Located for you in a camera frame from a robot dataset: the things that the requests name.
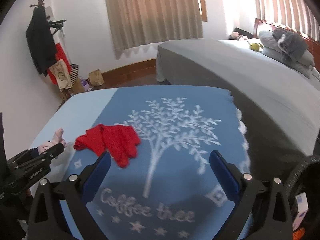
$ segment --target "white box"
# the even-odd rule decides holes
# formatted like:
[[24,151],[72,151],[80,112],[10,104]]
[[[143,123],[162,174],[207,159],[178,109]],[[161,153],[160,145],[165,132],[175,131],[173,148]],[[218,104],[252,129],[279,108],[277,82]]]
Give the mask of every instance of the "white box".
[[297,230],[304,219],[309,207],[308,207],[308,201],[307,201],[307,195],[305,192],[299,194],[296,196],[296,203],[298,207],[298,213],[296,218],[293,221],[292,229]]

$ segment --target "wooden floor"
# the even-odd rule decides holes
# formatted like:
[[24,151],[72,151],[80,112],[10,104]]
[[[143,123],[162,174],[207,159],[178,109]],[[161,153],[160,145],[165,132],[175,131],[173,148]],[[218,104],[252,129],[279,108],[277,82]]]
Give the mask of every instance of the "wooden floor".
[[102,86],[94,87],[93,90],[100,90],[105,88],[114,88],[114,87],[135,87],[135,86],[148,86],[148,85],[170,85],[169,82],[157,82],[156,74],[146,75],[143,77],[135,78],[126,82],[117,84],[116,86],[109,86],[107,83],[104,83]]

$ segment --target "stuffed animal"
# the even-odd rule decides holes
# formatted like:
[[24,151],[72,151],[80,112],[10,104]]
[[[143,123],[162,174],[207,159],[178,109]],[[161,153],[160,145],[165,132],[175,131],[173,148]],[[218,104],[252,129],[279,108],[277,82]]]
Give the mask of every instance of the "stuffed animal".
[[229,36],[229,40],[242,41],[247,39],[248,39],[247,36],[240,35],[239,32],[232,32]]
[[260,48],[263,49],[263,45],[260,43],[249,43],[250,49],[254,50],[254,51],[260,51]]

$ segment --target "pillow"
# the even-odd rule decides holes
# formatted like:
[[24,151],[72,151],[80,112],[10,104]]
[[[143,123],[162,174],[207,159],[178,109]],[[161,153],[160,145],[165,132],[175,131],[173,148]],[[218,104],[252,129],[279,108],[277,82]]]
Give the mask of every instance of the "pillow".
[[277,52],[281,52],[281,49],[278,47],[278,42],[272,36],[273,32],[271,31],[260,31],[259,39],[262,42],[263,46],[271,48]]
[[[281,53],[274,49],[264,47],[262,54],[267,57],[273,58],[276,61],[281,62]],[[288,67],[293,68],[294,70],[300,72],[302,75],[304,75],[307,78],[311,77],[312,71],[313,71],[312,65],[303,65],[299,62],[291,62],[288,65]]]
[[315,67],[313,67],[312,74],[320,81],[320,73]]
[[[271,48],[277,52],[282,52],[278,46],[277,41],[273,38],[272,33],[272,31],[260,31],[259,39],[261,40],[263,46]],[[302,58],[298,60],[298,62],[305,66],[315,66],[313,55],[308,50],[306,50],[306,52],[303,54]]]
[[302,58],[299,59],[298,62],[305,66],[312,65],[314,67],[316,65],[313,55],[309,50],[306,50],[306,52],[302,55]]

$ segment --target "beige curtain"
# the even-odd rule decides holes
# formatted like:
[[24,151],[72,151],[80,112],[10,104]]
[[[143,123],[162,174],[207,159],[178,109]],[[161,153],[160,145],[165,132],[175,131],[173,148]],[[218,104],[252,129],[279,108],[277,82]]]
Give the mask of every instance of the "beige curtain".
[[314,40],[320,40],[320,27],[303,0],[256,0],[258,18],[289,26]]
[[198,0],[106,0],[106,5],[116,52],[203,37]]

